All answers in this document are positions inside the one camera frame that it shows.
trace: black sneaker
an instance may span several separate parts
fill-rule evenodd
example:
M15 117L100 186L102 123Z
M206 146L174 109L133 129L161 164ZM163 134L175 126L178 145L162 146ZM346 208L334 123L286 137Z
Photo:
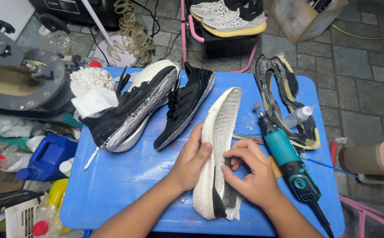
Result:
M154 141L157 150L163 149L183 132L213 88L214 72L191 67L188 62L185 62L185 71L189 79L186 86L169 93L167 124L163 133Z
M179 68L168 60L146 67L133 81L131 91L121 95L118 106L98 118L80 120L95 144L112 150L143 122L153 109L160 106L179 77Z

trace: blue plastic jug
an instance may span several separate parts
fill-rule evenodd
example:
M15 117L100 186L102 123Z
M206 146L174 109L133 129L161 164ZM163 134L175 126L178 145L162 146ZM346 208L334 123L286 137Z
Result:
M55 181L67 178L60 172L63 161L73 158L78 142L63 136L46 136L29 160L28 167L17 172L19 180Z

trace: red bottle cap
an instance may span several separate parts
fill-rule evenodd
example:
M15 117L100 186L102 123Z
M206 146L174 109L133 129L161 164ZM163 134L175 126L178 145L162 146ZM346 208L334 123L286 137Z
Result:
M35 236L45 235L48 231L48 224L45 221L37 222L32 229L32 234Z
M91 67L98 67L98 68L102 68L102 64L98 61L92 61L89 66Z

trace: white wall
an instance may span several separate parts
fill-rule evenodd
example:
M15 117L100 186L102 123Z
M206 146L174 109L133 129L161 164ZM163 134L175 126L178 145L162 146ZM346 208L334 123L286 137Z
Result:
M16 40L34 10L28 0L0 0L0 20L10 23L16 30L6 35Z

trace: human hand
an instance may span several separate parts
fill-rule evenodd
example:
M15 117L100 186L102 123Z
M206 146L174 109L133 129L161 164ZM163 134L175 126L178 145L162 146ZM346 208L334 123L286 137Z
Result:
M284 196L277 184L270 160L252 139L235 142L233 148L224 152L223 156L232 157L233 170L237 170L242 162L251 169L251 174L241 180L228 166L221 167L226 182L251 203L264 210L276 204Z
M167 175L181 192L191 190L198 183L201 169L211 156L213 146L209 142L201 145L201 133L204 122L197 124L185 143L173 168Z

